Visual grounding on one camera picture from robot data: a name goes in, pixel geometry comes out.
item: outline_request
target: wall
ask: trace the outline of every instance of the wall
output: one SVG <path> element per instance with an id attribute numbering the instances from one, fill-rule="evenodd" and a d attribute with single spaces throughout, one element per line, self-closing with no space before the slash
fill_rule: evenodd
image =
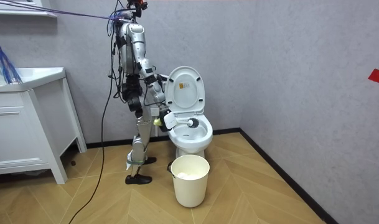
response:
<path id="1" fill-rule="evenodd" d="M 379 223 L 379 1 L 258 1 L 241 128 L 341 224 Z"/>
<path id="2" fill-rule="evenodd" d="M 107 16 L 115 1 L 57 0 L 60 10 Z M 181 65 L 194 67 L 206 88 L 205 114 L 214 129 L 240 125 L 238 77 L 251 72 L 246 60 L 255 2 L 150 1 L 138 21 L 146 29 L 147 57 L 163 74 Z M 57 19 L 0 16 L 0 44 L 16 67 L 65 67 L 87 142 L 100 141 L 100 121 L 108 95 L 110 39 L 106 21 L 59 15 Z M 105 140 L 136 134 L 134 115 L 113 100 Z"/>

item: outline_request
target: trash bin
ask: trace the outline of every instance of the trash bin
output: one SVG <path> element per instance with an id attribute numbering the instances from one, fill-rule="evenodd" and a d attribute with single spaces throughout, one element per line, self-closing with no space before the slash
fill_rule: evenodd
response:
<path id="1" fill-rule="evenodd" d="M 207 160 L 184 155 L 170 162 L 167 170 L 172 174 L 175 197 L 182 206 L 193 208 L 203 202 L 210 170 Z"/>

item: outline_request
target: toilet lid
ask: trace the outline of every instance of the toilet lid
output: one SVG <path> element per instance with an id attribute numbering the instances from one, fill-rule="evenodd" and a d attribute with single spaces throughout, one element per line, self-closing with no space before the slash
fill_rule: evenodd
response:
<path id="1" fill-rule="evenodd" d="M 203 113 L 204 84 L 192 67 L 181 66 L 171 72 L 166 83 L 166 102 L 173 113 Z"/>

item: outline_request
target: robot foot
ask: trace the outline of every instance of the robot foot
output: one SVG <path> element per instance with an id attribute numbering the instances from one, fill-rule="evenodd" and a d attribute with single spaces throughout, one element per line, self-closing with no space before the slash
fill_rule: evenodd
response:
<path id="1" fill-rule="evenodd" d="M 126 177 L 126 184 L 148 184 L 152 182 L 152 177 L 136 174 L 134 177 L 128 175 Z"/>
<path id="2" fill-rule="evenodd" d="M 148 157 L 147 160 L 145 160 L 144 165 L 152 164 L 152 163 L 154 163 L 156 161 L 157 161 L 156 157 Z"/>

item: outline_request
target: wooden floor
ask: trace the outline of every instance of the wooden floor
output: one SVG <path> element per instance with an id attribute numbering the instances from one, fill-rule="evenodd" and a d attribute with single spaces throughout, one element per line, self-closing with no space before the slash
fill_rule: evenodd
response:
<path id="1" fill-rule="evenodd" d="M 143 166 L 141 173 L 151 175 L 153 182 L 126 185 L 124 158 L 130 146 L 106 148 L 99 189 L 73 223 L 324 223 L 239 133 L 213 137 L 206 149 L 211 166 L 206 198 L 196 208 L 184 208 L 166 171 L 174 149 L 170 141 L 150 143 L 148 155 L 158 160 Z M 12 180 L 0 176 L 0 223 L 68 223 L 93 193 L 101 151 L 66 152 L 63 160 L 69 177 L 64 185 L 49 174 Z"/>

